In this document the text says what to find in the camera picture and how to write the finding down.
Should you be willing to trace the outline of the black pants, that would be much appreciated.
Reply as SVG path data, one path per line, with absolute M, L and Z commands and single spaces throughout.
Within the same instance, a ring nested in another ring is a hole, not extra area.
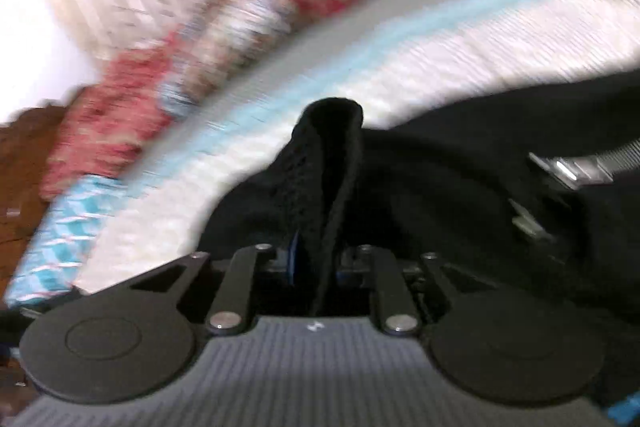
M 639 135 L 639 75 L 468 98 L 387 130 L 324 98 L 299 116 L 264 170 L 218 202 L 198 249 L 226 259 L 268 243 L 294 251 L 302 310 L 323 310 L 338 260 L 372 245 L 435 251 L 539 294 L 570 300 L 606 342 L 593 392 L 639 388 L 639 173 L 569 190 L 542 158 L 586 157 Z

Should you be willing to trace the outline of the teal lattice pillow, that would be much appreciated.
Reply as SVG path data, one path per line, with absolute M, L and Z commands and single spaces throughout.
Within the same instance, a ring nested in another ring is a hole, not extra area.
M 58 196 L 42 218 L 4 293 L 10 308 L 64 295 L 96 236 L 125 193 L 125 185 L 104 176 L 83 176 Z

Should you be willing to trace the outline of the carved wooden headboard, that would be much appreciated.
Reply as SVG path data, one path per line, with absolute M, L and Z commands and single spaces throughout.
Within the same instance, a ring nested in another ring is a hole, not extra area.
M 1 127 L 1 289 L 8 288 L 49 204 L 39 187 L 67 108 L 49 104 Z

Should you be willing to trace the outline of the chevron patterned bedsheet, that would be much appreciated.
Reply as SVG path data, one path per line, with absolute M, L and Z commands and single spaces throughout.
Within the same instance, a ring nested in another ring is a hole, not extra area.
M 134 165 L 76 287 L 194 251 L 222 195 L 273 160 L 304 108 L 358 102 L 388 128 L 458 98 L 639 61 L 639 0 L 364 0 L 303 32 L 171 126 Z

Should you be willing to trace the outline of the red floral quilt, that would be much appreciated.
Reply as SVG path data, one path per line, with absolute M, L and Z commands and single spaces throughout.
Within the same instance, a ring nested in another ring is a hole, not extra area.
M 293 32 L 356 0 L 204 0 L 160 40 L 96 63 L 100 77 L 65 116 L 40 196 L 86 174 L 116 178 L 157 135 Z

